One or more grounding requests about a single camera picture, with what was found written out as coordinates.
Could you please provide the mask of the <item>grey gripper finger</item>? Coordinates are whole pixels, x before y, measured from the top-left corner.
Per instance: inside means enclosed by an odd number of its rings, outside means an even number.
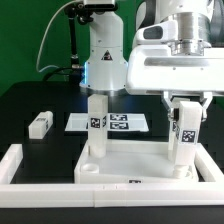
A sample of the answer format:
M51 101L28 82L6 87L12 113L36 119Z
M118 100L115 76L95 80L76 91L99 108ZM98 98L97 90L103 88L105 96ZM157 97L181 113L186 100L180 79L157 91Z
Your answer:
M202 106L202 120L205 121L207 119L207 109L212 102L213 94L211 92L203 92L200 95L200 103Z
M162 92L162 103L168 112L168 119L174 120L175 119L175 107L172 104L172 93L170 91Z

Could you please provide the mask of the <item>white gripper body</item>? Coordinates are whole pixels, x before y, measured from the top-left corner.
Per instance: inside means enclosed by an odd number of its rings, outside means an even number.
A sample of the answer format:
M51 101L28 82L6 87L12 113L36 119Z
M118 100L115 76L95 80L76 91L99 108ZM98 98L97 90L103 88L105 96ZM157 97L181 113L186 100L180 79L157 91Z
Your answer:
M137 46L129 58L126 90L132 95L224 95L224 48L206 48L203 56L173 56L166 45Z

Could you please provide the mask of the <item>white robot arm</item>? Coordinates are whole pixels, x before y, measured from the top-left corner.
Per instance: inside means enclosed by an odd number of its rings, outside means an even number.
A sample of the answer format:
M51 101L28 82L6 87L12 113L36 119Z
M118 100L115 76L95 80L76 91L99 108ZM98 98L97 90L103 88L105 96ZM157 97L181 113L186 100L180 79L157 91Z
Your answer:
M198 96L202 117L224 95L224 0L143 0L134 15L130 56L123 57L121 22L107 0L84 0L93 12L84 91L160 95L173 118L176 96Z

